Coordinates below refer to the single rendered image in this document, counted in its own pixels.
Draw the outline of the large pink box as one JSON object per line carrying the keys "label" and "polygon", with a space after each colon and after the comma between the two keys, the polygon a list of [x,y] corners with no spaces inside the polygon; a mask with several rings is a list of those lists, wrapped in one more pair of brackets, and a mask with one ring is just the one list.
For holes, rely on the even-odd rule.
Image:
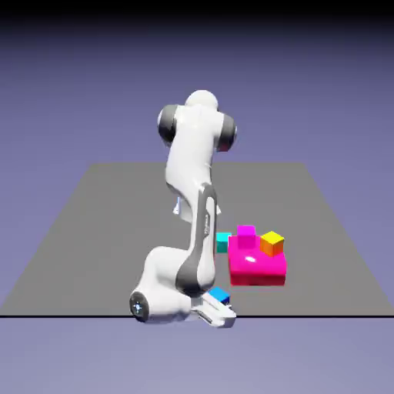
{"label": "large pink box", "polygon": [[260,251],[260,236],[256,236],[255,248],[240,249],[236,235],[229,237],[228,261],[230,283],[252,286],[285,285],[287,261],[285,253],[268,256]]}

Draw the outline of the small teal cube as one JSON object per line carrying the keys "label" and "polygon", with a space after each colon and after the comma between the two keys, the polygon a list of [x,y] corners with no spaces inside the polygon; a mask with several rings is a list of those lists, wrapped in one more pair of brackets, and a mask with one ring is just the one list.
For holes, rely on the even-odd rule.
{"label": "small teal cube", "polygon": [[217,232],[216,233],[216,252],[227,253],[229,245],[229,237],[232,236],[231,232]]}

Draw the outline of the small yellow cube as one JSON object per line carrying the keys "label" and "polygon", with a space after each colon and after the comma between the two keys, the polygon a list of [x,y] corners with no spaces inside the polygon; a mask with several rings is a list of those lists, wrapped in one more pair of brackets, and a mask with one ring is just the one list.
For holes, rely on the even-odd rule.
{"label": "small yellow cube", "polygon": [[270,231],[260,236],[260,251],[268,256],[283,253],[285,238],[280,234]]}

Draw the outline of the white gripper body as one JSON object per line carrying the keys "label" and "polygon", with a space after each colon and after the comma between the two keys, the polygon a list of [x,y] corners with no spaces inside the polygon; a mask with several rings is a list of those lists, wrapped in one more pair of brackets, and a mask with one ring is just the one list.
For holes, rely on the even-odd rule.
{"label": "white gripper body", "polygon": [[236,320],[236,313],[231,307],[224,305],[208,292],[192,299],[191,313],[218,329],[231,328]]}

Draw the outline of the small magenta cube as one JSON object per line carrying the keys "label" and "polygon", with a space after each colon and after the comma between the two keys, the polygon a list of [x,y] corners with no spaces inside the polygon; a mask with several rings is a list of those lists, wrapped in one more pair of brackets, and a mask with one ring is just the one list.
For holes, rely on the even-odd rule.
{"label": "small magenta cube", "polygon": [[253,225],[238,225],[237,226],[237,243],[240,249],[255,248],[256,232]]}

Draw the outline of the small blue cube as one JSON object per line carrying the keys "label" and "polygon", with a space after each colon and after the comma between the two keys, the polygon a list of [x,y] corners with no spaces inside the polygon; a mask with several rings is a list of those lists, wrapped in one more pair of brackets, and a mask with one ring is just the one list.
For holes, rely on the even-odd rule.
{"label": "small blue cube", "polygon": [[224,305],[228,305],[230,303],[230,294],[219,287],[210,289],[209,294]]}

